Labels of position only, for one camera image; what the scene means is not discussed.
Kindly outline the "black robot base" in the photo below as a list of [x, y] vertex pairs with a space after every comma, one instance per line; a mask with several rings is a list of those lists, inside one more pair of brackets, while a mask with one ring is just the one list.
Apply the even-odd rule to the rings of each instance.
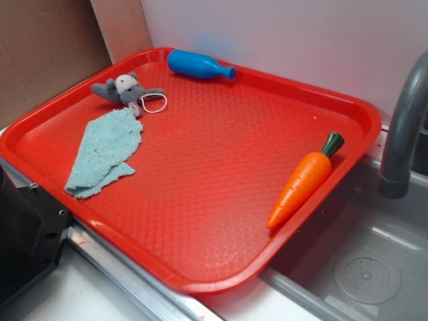
[[72, 215], [39, 185], [16, 187], [1, 169], [1, 307], [58, 266]]

